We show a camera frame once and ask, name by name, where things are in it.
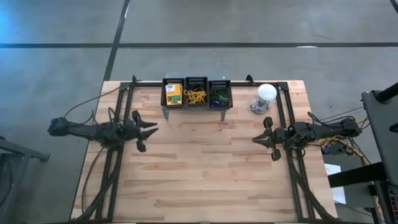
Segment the wooden table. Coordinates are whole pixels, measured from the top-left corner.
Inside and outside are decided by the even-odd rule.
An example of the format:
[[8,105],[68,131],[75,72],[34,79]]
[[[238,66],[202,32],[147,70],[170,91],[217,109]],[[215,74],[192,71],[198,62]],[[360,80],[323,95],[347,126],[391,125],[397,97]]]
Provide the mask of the wooden table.
[[[119,83],[105,82],[102,94]],[[288,83],[296,120],[310,122],[304,82]],[[272,162],[270,149],[251,142],[264,131],[262,120],[266,116],[273,118],[275,128],[280,126],[276,105],[266,114],[257,115],[248,108],[256,97],[256,87],[233,87],[232,92],[234,108],[225,121],[220,121],[220,112],[200,111],[174,111],[165,120],[160,88],[135,88],[131,111],[138,110],[144,121],[158,123],[159,130],[149,138],[145,153],[136,149],[135,142],[125,145],[114,222],[297,220],[283,149],[282,158]],[[96,114],[99,123],[108,121],[107,108],[115,107],[117,94],[115,91],[100,98]],[[81,214],[81,189],[100,149],[97,142],[88,146],[72,218]],[[100,188],[105,154],[104,150],[90,176],[85,206]],[[319,148],[306,148],[304,161],[311,190],[336,217]],[[307,214],[302,192],[301,198]]]

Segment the table leg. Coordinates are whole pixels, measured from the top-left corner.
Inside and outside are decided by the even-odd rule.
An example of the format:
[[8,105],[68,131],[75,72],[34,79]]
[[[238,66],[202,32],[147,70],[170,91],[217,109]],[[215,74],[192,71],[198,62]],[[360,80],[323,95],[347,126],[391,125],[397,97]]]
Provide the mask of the table leg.
[[165,119],[169,119],[169,112],[170,111],[165,109],[165,108],[162,108],[162,111],[163,111],[164,118]]
[[221,121],[225,120],[226,110],[221,111]]

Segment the yellow package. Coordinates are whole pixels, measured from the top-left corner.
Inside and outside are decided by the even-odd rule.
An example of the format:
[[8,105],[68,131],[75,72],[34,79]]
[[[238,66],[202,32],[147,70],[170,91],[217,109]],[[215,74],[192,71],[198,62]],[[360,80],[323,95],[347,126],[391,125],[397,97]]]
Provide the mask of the yellow package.
[[165,89],[167,106],[182,104],[182,85],[180,83],[169,83]]

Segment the black plastic basket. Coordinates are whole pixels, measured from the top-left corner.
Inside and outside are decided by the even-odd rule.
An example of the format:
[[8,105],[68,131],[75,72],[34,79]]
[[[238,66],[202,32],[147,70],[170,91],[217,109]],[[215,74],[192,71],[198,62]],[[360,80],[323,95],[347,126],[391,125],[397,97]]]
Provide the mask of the black plastic basket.
[[165,86],[168,85],[169,83],[181,83],[182,85],[181,91],[183,92],[183,90],[185,89],[184,81],[185,81],[184,78],[164,78],[162,81],[162,100],[160,101],[160,105],[166,108],[181,108],[185,103],[184,97],[182,97],[182,105],[167,105]]
[[[219,103],[216,103],[220,102],[218,95],[228,98],[228,101],[223,101],[223,106],[219,106]],[[209,81],[209,107],[211,110],[228,110],[233,107],[231,81]]]
[[187,91],[195,91],[198,88],[202,88],[206,92],[204,103],[187,103],[187,95],[183,95],[183,107],[186,109],[196,108],[196,109],[209,109],[209,92],[208,92],[208,82],[207,77],[187,77],[185,78],[185,88]]

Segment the gray floor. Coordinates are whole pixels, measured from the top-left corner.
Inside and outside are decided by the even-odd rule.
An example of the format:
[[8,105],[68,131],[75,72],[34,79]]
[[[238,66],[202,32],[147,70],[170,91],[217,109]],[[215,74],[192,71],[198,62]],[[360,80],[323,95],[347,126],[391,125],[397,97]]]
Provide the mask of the gray floor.
[[[111,43],[123,0],[0,2],[0,43]],[[388,0],[138,0],[121,42],[397,42]],[[51,118],[100,92],[111,49],[0,49],[0,135],[51,153],[32,161],[14,223],[68,220],[87,141],[53,138]],[[159,80],[166,73],[305,80],[319,117],[361,106],[363,91],[396,82],[397,48],[119,49],[111,80]],[[84,121],[96,102],[68,117]],[[354,114],[357,119],[366,115]],[[380,160],[370,129],[358,143]],[[338,207],[344,220],[369,217]]]

